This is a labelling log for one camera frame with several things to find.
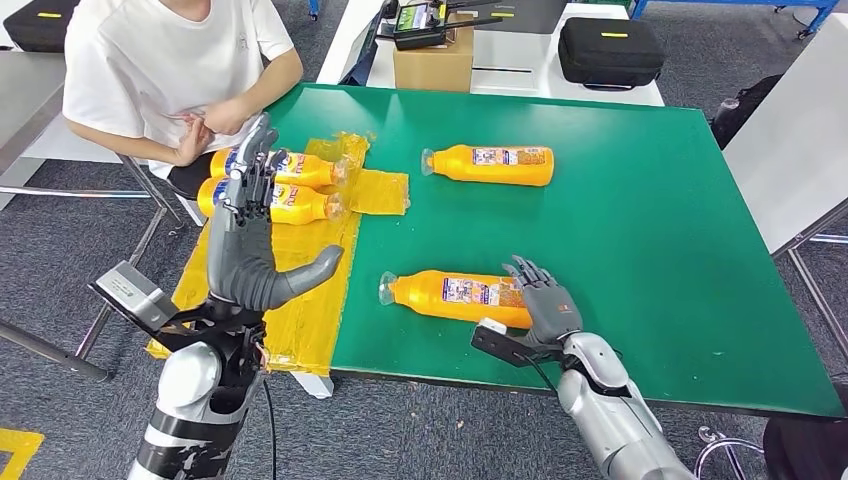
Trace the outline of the person's right hand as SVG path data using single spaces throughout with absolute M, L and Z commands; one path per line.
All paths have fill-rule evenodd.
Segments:
M 180 137 L 179 144 L 175 149 L 175 157 L 172 163 L 178 167 L 192 164 L 201 156 L 212 143 L 214 132 L 210 130 L 204 119 L 196 114 L 186 114 L 182 117 L 185 123 L 185 132 Z

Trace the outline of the person's left hand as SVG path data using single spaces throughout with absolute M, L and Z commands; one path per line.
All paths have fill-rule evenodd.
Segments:
M 208 106 L 201 119 L 216 134 L 235 135 L 259 110 L 252 100 L 240 95 Z

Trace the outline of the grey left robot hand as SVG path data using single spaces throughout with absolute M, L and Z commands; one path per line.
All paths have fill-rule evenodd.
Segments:
M 270 156 L 278 131 L 263 112 L 237 148 L 223 198 L 209 227 L 209 294 L 249 310 L 265 312 L 309 292 L 335 274 L 344 249 L 325 247 L 310 263 L 276 268 L 272 252 L 271 201 L 279 160 Z

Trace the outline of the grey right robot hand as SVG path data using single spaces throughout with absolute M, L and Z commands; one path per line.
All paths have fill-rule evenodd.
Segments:
M 531 317 L 531 327 L 520 338 L 529 347 L 555 345 L 583 330 L 582 316 L 571 294 L 546 269 L 518 255 L 503 268 L 512 276 Z

